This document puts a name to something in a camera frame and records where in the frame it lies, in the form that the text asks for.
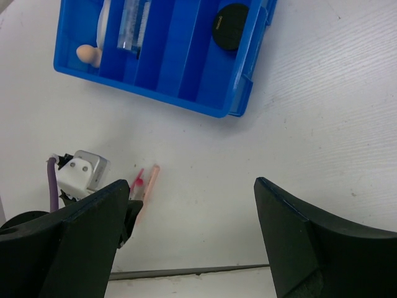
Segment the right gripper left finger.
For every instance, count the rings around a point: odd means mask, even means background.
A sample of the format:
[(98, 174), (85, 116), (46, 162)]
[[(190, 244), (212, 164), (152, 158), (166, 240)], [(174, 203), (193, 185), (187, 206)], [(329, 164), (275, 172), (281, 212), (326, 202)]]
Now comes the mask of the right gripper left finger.
[(1, 230), (1, 297), (104, 297), (128, 195), (121, 179)]

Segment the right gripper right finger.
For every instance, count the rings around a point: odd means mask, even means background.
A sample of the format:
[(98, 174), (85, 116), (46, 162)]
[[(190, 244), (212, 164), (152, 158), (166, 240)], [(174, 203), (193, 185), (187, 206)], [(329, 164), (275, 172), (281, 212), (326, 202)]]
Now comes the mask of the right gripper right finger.
[(254, 195), (277, 297), (396, 297), (396, 233), (343, 219), (266, 178)]

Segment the pink makeup pen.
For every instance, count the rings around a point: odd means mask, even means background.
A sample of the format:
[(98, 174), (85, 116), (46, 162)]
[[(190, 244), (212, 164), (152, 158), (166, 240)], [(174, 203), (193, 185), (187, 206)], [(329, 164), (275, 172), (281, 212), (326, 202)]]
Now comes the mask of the pink makeup pen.
[(144, 169), (140, 169), (139, 173), (137, 174), (136, 178), (132, 182), (130, 186), (130, 200), (141, 200), (142, 193), (145, 187), (145, 182), (143, 179)]

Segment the peach makeup stick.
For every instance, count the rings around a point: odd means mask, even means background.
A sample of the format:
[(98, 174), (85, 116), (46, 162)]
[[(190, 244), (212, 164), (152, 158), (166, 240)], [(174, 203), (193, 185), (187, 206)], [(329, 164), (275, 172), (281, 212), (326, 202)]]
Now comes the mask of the peach makeup stick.
[(151, 194), (153, 192), (153, 188), (154, 188), (154, 185), (155, 185), (156, 180), (158, 178), (159, 172), (160, 172), (160, 166), (159, 165), (154, 165), (152, 167), (151, 171), (150, 171), (148, 179), (145, 180), (144, 177), (143, 177), (144, 182), (145, 182), (145, 187), (144, 187), (144, 190), (143, 190), (143, 193), (142, 193), (141, 200), (134, 200), (134, 201), (141, 201), (143, 203), (143, 207), (140, 210), (140, 212), (139, 212), (139, 214), (138, 214), (138, 216), (136, 218), (136, 222), (135, 223), (137, 225), (141, 222), (141, 220), (143, 218), (143, 214), (146, 211), (147, 204), (148, 204), (148, 201), (149, 201), (149, 199), (151, 197)]

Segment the beige makeup sponge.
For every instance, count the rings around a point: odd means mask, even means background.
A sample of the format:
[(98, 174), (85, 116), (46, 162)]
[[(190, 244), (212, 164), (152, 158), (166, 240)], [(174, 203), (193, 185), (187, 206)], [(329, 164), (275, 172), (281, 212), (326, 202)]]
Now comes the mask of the beige makeup sponge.
[(77, 48), (76, 54), (80, 61), (91, 65), (94, 68), (99, 68), (102, 59), (102, 50), (91, 45), (81, 45)]

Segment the white powder puff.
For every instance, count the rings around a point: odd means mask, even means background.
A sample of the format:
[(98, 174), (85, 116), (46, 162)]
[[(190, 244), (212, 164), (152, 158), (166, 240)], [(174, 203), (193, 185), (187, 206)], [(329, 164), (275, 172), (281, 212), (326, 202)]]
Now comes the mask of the white powder puff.
[(96, 43), (97, 47), (101, 50), (104, 47), (105, 35), (107, 30), (107, 23), (109, 19), (109, 11), (110, 11), (111, 0), (105, 0), (102, 9), (99, 14), (98, 22), (97, 22), (97, 38)]

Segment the clear toner bottle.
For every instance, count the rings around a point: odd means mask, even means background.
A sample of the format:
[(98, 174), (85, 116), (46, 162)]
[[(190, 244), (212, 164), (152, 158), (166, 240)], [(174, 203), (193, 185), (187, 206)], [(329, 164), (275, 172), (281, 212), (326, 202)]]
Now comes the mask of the clear toner bottle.
[(125, 1), (118, 35), (118, 48), (136, 54), (137, 48), (142, 47), (150, 7), (150, 0)]

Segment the black round compact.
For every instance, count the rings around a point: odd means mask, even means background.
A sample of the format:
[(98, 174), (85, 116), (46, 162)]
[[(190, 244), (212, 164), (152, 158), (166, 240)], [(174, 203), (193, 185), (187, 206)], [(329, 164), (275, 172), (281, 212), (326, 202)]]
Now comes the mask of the black round compact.
[(249, 8), (243, 3), (231, 3), (219, 10), (213, 20), (212, 37), (223, 50), (238, 50)]

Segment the frosted bottle black collar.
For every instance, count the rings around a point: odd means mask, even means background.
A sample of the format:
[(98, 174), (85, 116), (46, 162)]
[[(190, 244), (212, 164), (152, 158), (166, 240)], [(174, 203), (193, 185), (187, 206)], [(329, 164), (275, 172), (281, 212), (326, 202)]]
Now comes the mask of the frosted bottle black collar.
[(138, 47), (136, 50), (136, 59), (139, 60), (141, 56), (142, 47)]

